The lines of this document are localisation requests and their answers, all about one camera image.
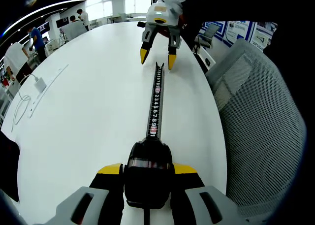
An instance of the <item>white cable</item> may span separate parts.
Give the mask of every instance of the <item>white cable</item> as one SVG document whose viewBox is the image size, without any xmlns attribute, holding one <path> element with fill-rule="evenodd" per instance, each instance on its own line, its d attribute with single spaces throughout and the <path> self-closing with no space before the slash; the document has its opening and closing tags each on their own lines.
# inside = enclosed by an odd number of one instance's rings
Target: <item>white cable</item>
<svg viewBox="0 0 315 225">
<path fill-rule="evenodd" d="M 20 96 L 21 99 L 20 99 L 18 105 L 16 106 L 16 109 L 15 109 L 15 112 L 14 112 L 14 117 L 13 117 L 11 132 L 13 132 L 14 126 L 17 125 L 17 124 L 20 122 L 20 120 L 21 120 L 21 118 L 23 117 L 23 115 L 25 114 L 25 112 L 26 112 L 26 110 L 27 110 L 27 108 L 28 108 L 28 106 L 29 106 L 30 100 L 31 100 L 31 97 L 30 97 L 29 95 L 24 95 L 23 97 L 21 97 L 21 94 L 20 94 L 20 87 L 21 87 L 21 84 L 20 84 L 20 83 L 23 82 L 24 79 L 27 78 L 27 77 L 29 77 L 29 76 L 33 76 L 33 77 L 35 78 L 35 81 L 38 81 L 38 78 L 37 78 L 35 75 L 29 74 L 29 75 L 26 75 L 26 76 L 19 82 L 18 94 L 19 94 L 19 96 Z M 19 109 L 21 103 L 23 103 L 24 101 L 27 101 L 28 103 L 27 103 L 27 105 L 26 105 L 26 108 L 25 108 L 24 112 L 23 112 L 22 115 L 20 116 L 19 120 L 16 122 L 16 114 L 17 114 L 17 111 L 18 111 L 18 109 Z"/>
</svg>

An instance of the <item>measuring tape blade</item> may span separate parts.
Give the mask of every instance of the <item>measuring tape blade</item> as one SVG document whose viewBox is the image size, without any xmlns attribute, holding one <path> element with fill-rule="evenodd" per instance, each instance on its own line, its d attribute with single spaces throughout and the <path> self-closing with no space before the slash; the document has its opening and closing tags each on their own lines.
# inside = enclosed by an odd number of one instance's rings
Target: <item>measuring tape blade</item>
<svg viewBox="0 0 315 225">
<path fill-rule="evenodd" d="M 154 75 L 151 106 L 147 127 L 147 136 L 161 137 L 162 107 L 164 91 L 164 64 L 159 66 L 156 63 L 156 72 Z"/>
</svg>

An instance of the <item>ceiling light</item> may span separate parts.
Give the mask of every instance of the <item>ceiling light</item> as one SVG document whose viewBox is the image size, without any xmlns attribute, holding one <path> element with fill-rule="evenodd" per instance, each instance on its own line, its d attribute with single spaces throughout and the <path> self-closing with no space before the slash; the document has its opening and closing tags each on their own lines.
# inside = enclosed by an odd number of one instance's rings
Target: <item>ceiling light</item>
<svg viewBox="0 0 315 225">
<path fill-rule="evenodd" d="M 24 19 L 26 19 L 26 18 L 28 18 L 28 17 L 34 15 L 34 14 L 37 13 L 37 12 L 40 12 L 40 11 L 42 11 L 42 10 L 45 10 L 45 9 L 47 9 L 47 8 L 50 8 L 50 7 L 53 7 L 53 6 L 57 6 L 57 5 L 60 5 L 60 4 L 64 4 L 64 3 L 68 3 L 68 2 L 79 2 L 79 1 L 86 1 L 86 0 L 68 0 L 68 1 L 63 1 L 63 2 L 54 3 L 54 4 L 51 4 L 51 5 L 46 6 L 46 7 L 42 7 L 42 8 L 40 8 L 40 9 L 38 9 L 38 10 L 36 10 L 36 11 L 34 11 L 34 12 L 31 12 L 30 14 L 28 14 L 28 15 L 22 17 L 21 19 L 19 19 L 19 20 L 16 21 L 15 23 L 13 23 L 8 29 L 6 29 L 6 30 L 3 32 L 2 36 L 4 36 L 5 33 L 7 33 L 7 32 L 8 32 L 12 27 L 14 27 L 16 24 L 18 24 L 19 22 L 23 21 Z"/>
</svg>

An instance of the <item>chair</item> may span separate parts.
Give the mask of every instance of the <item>chair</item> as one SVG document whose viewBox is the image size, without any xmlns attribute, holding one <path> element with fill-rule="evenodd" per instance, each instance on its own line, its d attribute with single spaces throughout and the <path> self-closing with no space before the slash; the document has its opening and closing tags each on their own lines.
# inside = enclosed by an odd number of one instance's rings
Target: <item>chair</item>
<svg viewBox="0 0 315 225">
<path fill-rule="evenodd" d="M 204 32 L 204 34 L 198 34 L 195 38 L 195 51 L 197 53 L 197 49 L 201 46 L 204 46 L 206 48 L 211 49 L 213 47 L 212 45 L 212 38 L 215 35 L 215 33 L 220 29 L 219 26 L 215 24 L 210 24 L 208 29 Z"/>
<path fill-rule="evenodd" d="M 206 78 L 220 113 L 227 156 L 226 195 L 251 223 L 263 223 L 289 189 L 306 127 L 277 67 L 238 39 Z"/>
<path fill-rule="evenodd" d="M 125 13 L 119 13 L 122 22 L 128 22 L 127 15 Z"/>
<path fill-rule="evenodd" d="M 10 104 L 11 98 L 5 93 L 4 89 L 0 87 L 0 126 L 2 126 Z"/>
<path fill-rule="evenodd" d="M 81 21 L 71 22 L 68 25 L 63 26 L 62 30 L 69 41 L 87 32 Z"/>
<path fill-rule="evenodd" d="M 91 29 L 97 28 L 97 19 L 91 21 Z"/>
</svg>

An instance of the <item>white tabletop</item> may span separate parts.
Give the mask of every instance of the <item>white tabletop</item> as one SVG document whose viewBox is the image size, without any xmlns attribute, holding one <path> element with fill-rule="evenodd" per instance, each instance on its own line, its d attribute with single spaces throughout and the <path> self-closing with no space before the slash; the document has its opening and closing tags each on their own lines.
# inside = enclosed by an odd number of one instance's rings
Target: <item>white tabletop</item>
<svg viewBox="0 0 315 225">
<path fill-rule="evenodd" d="M 59 68 L 68 67 L 33 116 L 25 114 L 11 132 L 19 96 L 14 98 L 1 130 L 21 148 L 20 202 L 14 204 L 28 224 L 47 222 L 56 206 L 89 186 L 102 167 L 126 164 L 134 143 L 145 137 L 155 62 L 167 68 L 168 39 L 158 34 L 142 65 L 143 28 L 136 24 L 93 29 L 49 56 L 33 74 L 48 82 Z M 165 70 L 161 140 L 174 162 L 189 164 L 205 185 L 225 193 L 225 144 L 214 97 L 185 42 L 177 54 L 173 69 Z M 33 84 L 28 78 L 22 95 L 35 99 Z M 142 223 L 143 211 L 125 203 L 121 224 Z M 173 224 L 169 202 L 151 212 L 151 224 Z"/>
</svg>

